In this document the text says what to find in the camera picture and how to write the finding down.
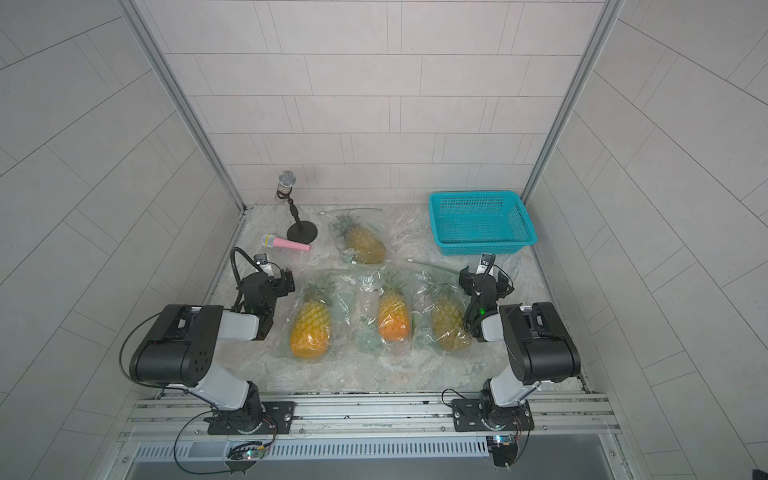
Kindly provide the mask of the orange pineapple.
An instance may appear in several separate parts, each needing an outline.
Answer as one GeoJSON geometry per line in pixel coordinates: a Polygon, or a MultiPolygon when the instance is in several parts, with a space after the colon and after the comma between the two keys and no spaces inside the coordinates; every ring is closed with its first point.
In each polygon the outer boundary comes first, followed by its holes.
{"type": "Polygon", "coordinates": [[[404,286],[395,277],[382,278],[376,322],[379,335],[385,341],[404,341],[411,333],[411,313],[404,286]]]}

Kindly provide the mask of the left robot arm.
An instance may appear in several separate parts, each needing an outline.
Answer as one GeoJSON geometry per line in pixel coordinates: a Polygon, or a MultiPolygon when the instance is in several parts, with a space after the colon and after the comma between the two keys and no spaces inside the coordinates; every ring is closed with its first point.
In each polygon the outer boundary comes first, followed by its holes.
{"type": "Polygon", "coordinates": [[[263,402],[258,387],[214,361],[223,342],[266,339],[274,324],[277,300],[295,291],[293,273],[257,271],[241,280],[232,310],[222,305],[166,306],[129,362],[131,380],[154,388],[179,389],[209,404],[210,435],[287,434],[295,404],[263,402]]]}

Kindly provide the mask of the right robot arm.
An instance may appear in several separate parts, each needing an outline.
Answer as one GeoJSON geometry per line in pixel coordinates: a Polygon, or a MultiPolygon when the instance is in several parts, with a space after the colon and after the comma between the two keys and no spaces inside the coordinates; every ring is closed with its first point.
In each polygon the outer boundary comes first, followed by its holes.
{"type": "Polygon", "coordinates": [[[478,399],[452,402],[455,429],[520,434],[534,429],[528,397],[545,383],[577,376],[581,360],[552,303],[498,304],[513,285],[494,270],[486,265],[476,273],[460,271],[459,285],[470,296],[464,327],[478,341],[503,343],[507,366],[484,382],[478,399]]]}

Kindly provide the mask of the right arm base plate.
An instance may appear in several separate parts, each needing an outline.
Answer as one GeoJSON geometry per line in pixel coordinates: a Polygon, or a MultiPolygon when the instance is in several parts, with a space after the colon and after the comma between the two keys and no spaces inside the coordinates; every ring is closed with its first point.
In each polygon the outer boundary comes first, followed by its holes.
{"type": "Polygon", "coordinates": [[[457,432],[527,432],[535,429],[528,402],[499,407],[480,399],[453,399],[450,403],[457,432]]]}

